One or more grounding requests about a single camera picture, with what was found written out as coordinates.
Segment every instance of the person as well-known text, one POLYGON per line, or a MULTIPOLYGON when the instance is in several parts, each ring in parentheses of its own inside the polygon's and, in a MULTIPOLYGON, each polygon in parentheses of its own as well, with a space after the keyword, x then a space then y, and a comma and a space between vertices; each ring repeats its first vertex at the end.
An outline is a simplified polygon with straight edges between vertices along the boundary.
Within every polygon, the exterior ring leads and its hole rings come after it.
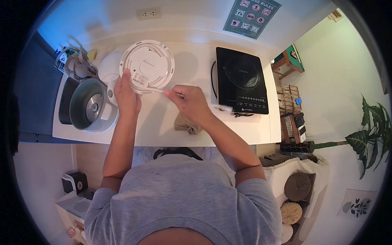
POLYGON ((236 172, 235 186, 217 163, 183 154, 131 168, 142 103, 129 77, 126 69, 114 88, 120 117, 85 217, 88 244, 280 245, 281 212, 260 160, 213 115, 199 87, 176 85, 164 95, 210 135, 236 172))

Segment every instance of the gray t-shirt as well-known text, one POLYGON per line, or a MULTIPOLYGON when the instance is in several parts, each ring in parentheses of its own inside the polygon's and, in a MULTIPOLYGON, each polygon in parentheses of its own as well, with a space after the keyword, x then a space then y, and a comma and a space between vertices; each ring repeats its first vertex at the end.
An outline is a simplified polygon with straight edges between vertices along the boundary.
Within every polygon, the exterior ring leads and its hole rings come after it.
POLYGON ((235 188, 217 163, 170 154, 133 167, 118 193, 98 189, 84 225, 91 245, 135 245, 169 227, 193 229, 219 245, 280 245, 282 220, 267 181, 235 188))

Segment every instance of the beige pillow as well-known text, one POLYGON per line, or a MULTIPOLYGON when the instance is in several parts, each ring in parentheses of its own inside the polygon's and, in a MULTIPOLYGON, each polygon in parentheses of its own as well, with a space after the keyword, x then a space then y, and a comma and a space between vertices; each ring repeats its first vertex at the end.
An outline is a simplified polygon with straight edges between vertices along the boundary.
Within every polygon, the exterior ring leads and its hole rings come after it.
POLYGON ((282 224, 282 244, 286 243, 293 236, 294 230, 291 225, 282 224))
POLYGON ((282 213, 282 222, 288 225, 296 223, 302 216, 302 208, 295 202, 283 204, 280 211, 282 213))

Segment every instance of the kitchen towel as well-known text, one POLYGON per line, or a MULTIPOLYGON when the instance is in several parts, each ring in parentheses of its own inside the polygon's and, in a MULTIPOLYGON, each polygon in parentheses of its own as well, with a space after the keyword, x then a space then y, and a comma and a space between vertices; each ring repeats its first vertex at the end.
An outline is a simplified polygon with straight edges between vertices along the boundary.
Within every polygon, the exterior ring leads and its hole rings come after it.
POLYGON ((174 129, 176 131, 188 131, 189 135, 196 135, 203 130, 200 126, 184 117, 182 113, 178 113, 174 121, 174 129))

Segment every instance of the yellow sponge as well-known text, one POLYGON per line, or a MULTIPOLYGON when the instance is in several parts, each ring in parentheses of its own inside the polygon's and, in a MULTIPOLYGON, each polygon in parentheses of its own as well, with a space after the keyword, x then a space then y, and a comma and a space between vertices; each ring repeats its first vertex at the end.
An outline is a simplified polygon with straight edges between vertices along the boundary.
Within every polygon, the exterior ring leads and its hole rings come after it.
POLYGON ((94 60, 96 54, 97 54, 97 50, 92 49, 87 53, 87 57, 89 58, 89 60, 94 60))

